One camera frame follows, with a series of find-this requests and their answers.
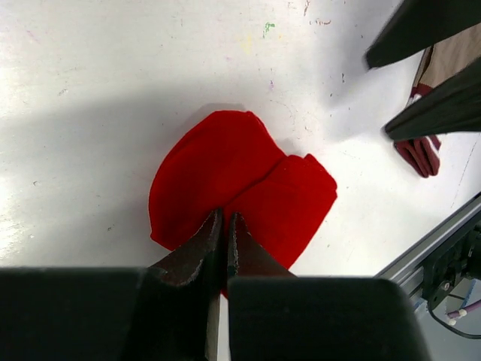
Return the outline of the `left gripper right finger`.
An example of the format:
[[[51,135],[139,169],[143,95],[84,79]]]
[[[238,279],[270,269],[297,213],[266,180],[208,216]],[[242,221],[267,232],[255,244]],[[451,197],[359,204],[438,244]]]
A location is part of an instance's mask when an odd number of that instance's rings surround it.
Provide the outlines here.
[[[274,352],[272,332],[289,308],[276,298],[276,286],[293,277],[232,215],[228,228],[227,294],[232,357],[265,357]]]

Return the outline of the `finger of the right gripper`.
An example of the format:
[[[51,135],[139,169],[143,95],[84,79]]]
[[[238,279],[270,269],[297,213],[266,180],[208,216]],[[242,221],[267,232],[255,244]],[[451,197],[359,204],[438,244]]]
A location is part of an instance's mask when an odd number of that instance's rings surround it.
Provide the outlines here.
[[[385,126],[393,141],[480,131],[480,67],[469,65],[412,103]]]
[[[480,23],[477,0],[403,1],[365,54],[368,68],[401,61]]]

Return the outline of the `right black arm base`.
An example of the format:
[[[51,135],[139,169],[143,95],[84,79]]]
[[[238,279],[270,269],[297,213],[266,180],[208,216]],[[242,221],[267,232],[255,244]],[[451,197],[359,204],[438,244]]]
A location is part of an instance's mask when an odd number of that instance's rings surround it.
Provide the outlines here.
[[[480,222],[428,234],[432,249],[422,261],[422,298],[433,311],[464,279],[480,279]]]

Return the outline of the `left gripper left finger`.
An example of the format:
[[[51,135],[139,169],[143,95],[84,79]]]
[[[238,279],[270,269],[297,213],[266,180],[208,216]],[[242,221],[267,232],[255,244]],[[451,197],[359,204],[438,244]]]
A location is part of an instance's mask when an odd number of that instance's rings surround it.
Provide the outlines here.
[[[151,269],[171,292],[176,351],[185,360],[216,360],[224,243],[221,209],[211,211],[198,231]]]

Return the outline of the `red christmas sock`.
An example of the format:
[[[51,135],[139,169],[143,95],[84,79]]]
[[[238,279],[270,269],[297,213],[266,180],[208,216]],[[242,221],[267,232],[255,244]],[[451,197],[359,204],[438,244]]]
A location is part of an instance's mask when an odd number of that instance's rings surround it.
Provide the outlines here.
[[[291,267],[337,198],[337,184],[312,155],[284,153],[252,112],[215,111],[163,159],[150,188],[151,238],[174,250],[211,211],[241,214],[254,239]]]

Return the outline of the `brown striped sock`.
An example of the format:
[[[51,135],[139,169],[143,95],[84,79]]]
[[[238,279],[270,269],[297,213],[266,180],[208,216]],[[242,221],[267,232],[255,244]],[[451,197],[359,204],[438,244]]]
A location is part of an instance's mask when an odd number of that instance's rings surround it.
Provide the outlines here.
[[[467,29],[424,52],[406,109],[385,131],[424,178],[439,172],[439,135],[480,131],[480,32]]]

